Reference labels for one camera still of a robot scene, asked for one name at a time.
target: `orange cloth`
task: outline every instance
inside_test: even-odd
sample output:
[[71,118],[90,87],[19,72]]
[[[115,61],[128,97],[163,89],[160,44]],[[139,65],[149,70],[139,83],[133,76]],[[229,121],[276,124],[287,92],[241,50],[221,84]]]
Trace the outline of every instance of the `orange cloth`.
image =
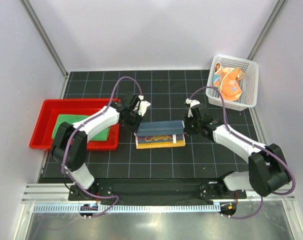
[[213,85],[221,92],[224,100],[236,101],[242,95],[238,81],[243,79],[244,75],[240,67],[223,67],[218,62],[213,76]]

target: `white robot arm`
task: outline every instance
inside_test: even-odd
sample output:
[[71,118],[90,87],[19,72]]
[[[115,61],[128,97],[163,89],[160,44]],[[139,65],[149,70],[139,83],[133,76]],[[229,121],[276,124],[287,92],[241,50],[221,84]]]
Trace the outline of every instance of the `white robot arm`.
[[[249,171],[231,172],[220,177],[226,191],[254,190],[260,196],[266,197],[291,181],[290,175],[278,161],[256,147],[271,151],[286,163],[279,146],[276,144],[266,146],[254,141],[229,125],[228,130],[220,119],[212,118],[205,104],[197,100],[186,99],[185,104],[188,106],[188,114],[184,118],[186,134],[201,134],[203,137],[227,147],[248,163]],[[248,143],[240,140],[230,131]]]
[[71,133],[82,126],[74,136],[73,144],[68,151],[65,169],[84,189],[88,190],[93,185],[95,179],[85,164],[87,143],[96,134],[117,123],[128,127],[132,132],[136,133],[150,105],[148,101],[144,100],[143,96],[128,93],[120,102],[112,102],[107,110],[107,106],[104,106],[95,114],[74,124],[63,122],[58,128],[50,150],[50,155],[62,164],[67,141]]

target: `white wall panel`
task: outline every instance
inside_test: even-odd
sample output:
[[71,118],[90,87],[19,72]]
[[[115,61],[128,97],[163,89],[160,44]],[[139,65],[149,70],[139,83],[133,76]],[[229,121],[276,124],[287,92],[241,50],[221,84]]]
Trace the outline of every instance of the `white wall panel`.
[[63,80],[20,1],[0,1],[0,240],[13,239],[26,184],[37,180],[43,152],[29,142]]
[[256,58],[257,111],[269,142],[293,170],[303,213],[303,0],[288,1]]
[[247,58],[276,0],[30,0],[68,71],[210,68]]

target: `plastic basket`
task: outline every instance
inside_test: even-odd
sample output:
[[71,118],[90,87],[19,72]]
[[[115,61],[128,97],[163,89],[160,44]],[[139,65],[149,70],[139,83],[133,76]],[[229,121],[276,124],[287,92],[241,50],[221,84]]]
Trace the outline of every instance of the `plastic basket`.
[[[225,106],[228,109],[234,109],[237,111],[243,111],[246,108],[253,108],[257,103],[257,92],[258,92],[258,64],[254,61],[250,61],[243,58],[216,55],[213,58],[207,86],[213,85],[213,76],[215,73],[216,63],[221,63],[223,68],[227,67],[240,67],[245,76],[242,80],[238,82],[242,94],[237,101],[227,101],[225,100]],[[219,98],[218,93],[214,89],[206,89],[206,95],[208,97],[208,102],[212,105],[222,106],[222,101]]]

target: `grid table surface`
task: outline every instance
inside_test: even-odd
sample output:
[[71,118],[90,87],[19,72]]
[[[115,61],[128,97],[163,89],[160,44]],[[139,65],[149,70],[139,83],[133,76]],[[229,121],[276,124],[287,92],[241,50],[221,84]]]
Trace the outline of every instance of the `grid table surface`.
[[[123,76],[135,78],[144,99],[151,102],[143,122],[183,120],[187,96],[206,86],[209,70],[90,71],[70,74],[64,98],[109,98],[116,81]],[[131,80],[121,81],[116,97],[127,92],[138,94]],[[194,99],[205,103],[213,118],[223,119],[221,107],[211,105],[204,92]],[[257,141],[248,109],[227,109],[229,124]],[[226,147],[201,136],[186,136],[185,147],[136,149],[134,135],[120,127],[116,151],[89,151],[86,165],[95,178],[216,178],[231,171],[247,171],[247,163]],[[61,166],[47,157],[41,178],[68,178]]]

